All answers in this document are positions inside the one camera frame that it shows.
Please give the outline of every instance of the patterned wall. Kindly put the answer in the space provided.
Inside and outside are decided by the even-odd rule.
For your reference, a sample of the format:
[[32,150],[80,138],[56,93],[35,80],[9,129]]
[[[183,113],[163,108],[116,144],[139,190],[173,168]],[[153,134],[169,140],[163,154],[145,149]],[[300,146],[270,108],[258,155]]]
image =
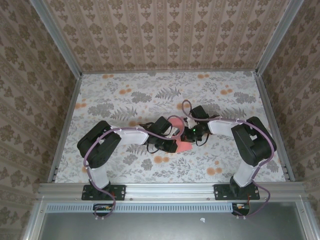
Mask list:
[[28,0],[0,1],[0,239],[18,239],[46,182],[75,78]]
[[320,219],[320,1],[305,0],[263,79],[291,165]]
[[45,0],[84,72],[255,68],[290,0]]

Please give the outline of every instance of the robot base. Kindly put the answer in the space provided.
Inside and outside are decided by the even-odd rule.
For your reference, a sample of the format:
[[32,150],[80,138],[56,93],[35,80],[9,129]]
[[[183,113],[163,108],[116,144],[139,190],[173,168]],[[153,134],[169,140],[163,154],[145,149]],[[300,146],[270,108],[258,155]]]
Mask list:
[[[112,194],[116,201],[124,201],[126,197],[126,185],[111,185],[104,189]],[[83,186],[81,200],[83,201],[111,201],[111,197],[98,191],[92,185]]]
[[235,195],[231,189],[230,184],[215,184],[213,185],[215,200],[259,200],[260,194],[258,188],[254,184],[249,184],[241,187],[238,195]]

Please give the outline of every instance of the floral mat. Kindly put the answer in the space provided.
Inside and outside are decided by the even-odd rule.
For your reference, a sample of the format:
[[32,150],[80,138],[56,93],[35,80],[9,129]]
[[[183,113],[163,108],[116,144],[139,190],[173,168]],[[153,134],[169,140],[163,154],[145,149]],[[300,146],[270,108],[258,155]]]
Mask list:
[[[269,128],[250,71],[83,75],[55,182],[88,182],[77,143],[99,121],[127,127],[155,122],[160,116],[183,116],[184,99],[190,100],[193,107],[202,105],[210,116],[257,116]],[[112,183],[228,182],[240,162],[232,138],[211,135],[204,146],[194,144],[192,150],[181,153],[151,154],[145,145],[119,146],[108,160],[107,174]],[[285,181],[277,154],[260,170],[256,180]]]

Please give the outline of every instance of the floral wallpaper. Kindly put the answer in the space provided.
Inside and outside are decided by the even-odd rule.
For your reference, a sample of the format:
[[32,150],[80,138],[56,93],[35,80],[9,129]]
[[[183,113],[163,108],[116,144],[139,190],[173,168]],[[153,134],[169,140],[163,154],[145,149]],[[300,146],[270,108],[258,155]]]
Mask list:
[[305,0],[263,73],[291,166],[320,222],[320,1]]
[[[99,121],[134,127],[155,122],[160,116],[183,117],[184,99],[190,100],[193,107],[202,105],[211,116],[257,116],[268,127],[250,71],[85,74],[55,182],[88,182],[77,143]],[[119,146],[108,160],[107,174],[112,183],[228,182],[240,162],[233,138],[211,135],[204,146],[194,144],[191,150],[180,153],[151,154],[145,145]],[[285,181],[278,155],[261,169],[256,180]]]
[[75,78],[28,0],[0,1],[0,239],[19,239],[47,181]]
[[45,0],[83,72],[254,69],[290,0]]

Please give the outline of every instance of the purple cable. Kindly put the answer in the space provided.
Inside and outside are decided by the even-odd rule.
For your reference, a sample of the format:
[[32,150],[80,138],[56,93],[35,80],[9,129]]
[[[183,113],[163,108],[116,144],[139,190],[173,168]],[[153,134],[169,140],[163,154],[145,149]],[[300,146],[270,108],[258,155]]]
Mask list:
[[[169,120],[169,119],[171,119],[171,118],[178,118],[178,119],[181,120],[181,122],[183,123],[183,125],[185,124],[185,121],[184,121],[181,117],[179,117],[179,116],[171,115],[171,116],[169,116],[167,119]],[[107,194],[109,197],[111,197],[111,199],[112,199],[112,201],[113,201],[112,208],[111,208],[110,212],[109,212],[106,216],[104,216],[105,218],[109,217],[109,216],[112,214],[112,212],[115,210],[115,208],[116,208],[116,199],[115,199],[115,197],[114,197],[112,194],[110,194],[109,192],[107,192],[107,191],[99,188],[99,187],[95,184],[95,182],[93,181],[92,176],[91,176],[91,174],[90,174],[90,172],[89,172],[89,168],[90,168],[90,167],[89,167],[89,165],[87,164],[87,159],[88,159],[88,156],[89,156],[89,154],[91,153],[91,151],[94,149],[94,147],[95,147],[95,146],[99,143],[99,141],[102,140],[106,135],[108,135],[108,134],[110,134],[110,133],[112,133],[112,132],[115,132],[115,131],[122,131],[122,130],[137,130],[137,131],[140,131],[140,132],[143,132],[143,133],[146,133],[146,134],[153,135],[153,136],[155,136],[155,137],[157,137],[157,138],[160,138],[160,139],[163,139],[163,140],[178,139],[178,138],[184,133],[184,128],[183,128],[176,136],[173,136],[173,137],[163,137],[163,136],[157,135],[157,134],[155,134],[155,133],[153,133],[153,132],[147,131],[147,130],[145,130],[145,129],[143,129],[143,128],[138,128],[138,127],[117,127],[117,128],[113,128],[113,129],[110,129],[110,130],[106,131],[106,132],[103,133],[100,137],[98,137],[98,138],[96,139],[96,141],[92,144],[92,146],[91,146],[91,147],[89,148],[89,150],[86,152],[86,154],[85,154],[85,156],[84,156],[84,158],[83,158],[83,165],[84,165],[84,167],[85,167],[85,169],[86,169],[86,173],[87,173],[88,176],[89,176],[89,180],[90,180],[92,186],[93,186],[95,189],[97,189],[98,191],[100,191],[100,192],[102,192],[102,193],[104,193],[104,194]],[[98,205],[98,206],[94,209],[94,215],[95,215],[96,219],[99,218],[99,216],[97,215],[97,209],[100,208],[101,206],[104,206],[104,204]]]
[[223,121],[227,121],[227,122],[231,122],[231,123],[246,124],[246,125],[248,125],[249,127],[257,130],[257,131],[264,137],[264,139],[268,142],[268,144],[270,145],[270,148],[271,148],[271,155],[270,155],[270,157],[269,157],[267,160],[263,161],[262,163],[260,163],[260,164],[258,165],[257,169],[254,171],[254,173],[253,173],[253,175],[252,175],[252,177],[251,177],[252,183],[253,183],[255,186],[257,186],[258,188],[266,191],[266,192],[268,193],[268,197],[267,197],[266,201],[258,208],[258,210],[256,210],[255,212],[253,212],[253,213],[251,213],[251,214],[249,214],[249,215],[247,215],[247,216],[243,216],[243,217],[251,217],[251,216],[257,214],[261,209],[263,209],[263,208],[265,207],[265,205],[267,205],[267,203],[269,202],[269,199],[270,199],[270,197],[271,197],[270,192],[269,192],[266,188],[258,185],[258,184],[254,181],[254,178],[257,176],[260,168],[261,168],[263,165],[265,165],[265,164],[267,164],[268,162],[270,162],[270,161],[272,160],[272,158],[274,157],[274,155],[275,155],[275,148],[274,148],[271,140],[269,139],[269,137],[268,137],[260,128],[256,127],[255,125],[253,125],[253,124],[251,124],[251,123],[249,123],[249,122],[246,122],[246,121],[244,121],[244,120],[229,119],[229,118],[223,118],[223,117],[214,117],[214,118],[207,118],[207,119],[201,119],[201,118],[192,117],[192,116],[190,116],[190,113],[189,113],[189,114],[186,113],[185,108],[184,108],[184,104],[185,104],[185,103],[188,103],[190,109],[192,110],[192,104],[191,104],[191,102],[190,102],[189,100],[184,100],[184,101],[182,102],[181,109],[182,109],[183,113],[184,113],[186,116],[188,116],[189,118],[191,118],[191,119],[193,119],[193,120],[196,120],[196,121],[223,120]]

